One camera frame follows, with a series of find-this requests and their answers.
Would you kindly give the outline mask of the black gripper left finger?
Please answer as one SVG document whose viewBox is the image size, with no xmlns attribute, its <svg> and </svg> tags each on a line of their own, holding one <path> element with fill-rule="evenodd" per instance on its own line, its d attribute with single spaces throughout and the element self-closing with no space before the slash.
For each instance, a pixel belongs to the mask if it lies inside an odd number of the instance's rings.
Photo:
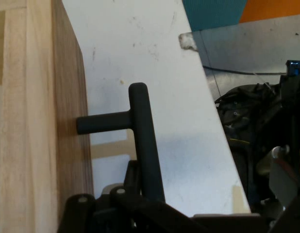
<svg viewBox="0 0 300 233">
<path fill-rule="evenodd" d="M 134 226 L 128 211 L 110 194 L 98 199 L 90 194 L 77 194 L 65 203 L 59 233 L 130 233 Z"/>
</svg>

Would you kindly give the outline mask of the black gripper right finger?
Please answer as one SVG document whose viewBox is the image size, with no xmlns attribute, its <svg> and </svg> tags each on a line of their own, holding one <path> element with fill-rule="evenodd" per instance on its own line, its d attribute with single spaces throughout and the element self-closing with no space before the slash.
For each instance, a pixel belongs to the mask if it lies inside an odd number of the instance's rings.
<svg viewBox="0 0 300 233">
<path fill-rule="evenodd" d="M 140 233 L 267 233 L 269 220 L 255 215 L 187 217 L 162 202 L 130 201 L 126 210 Z"/>
</svg>

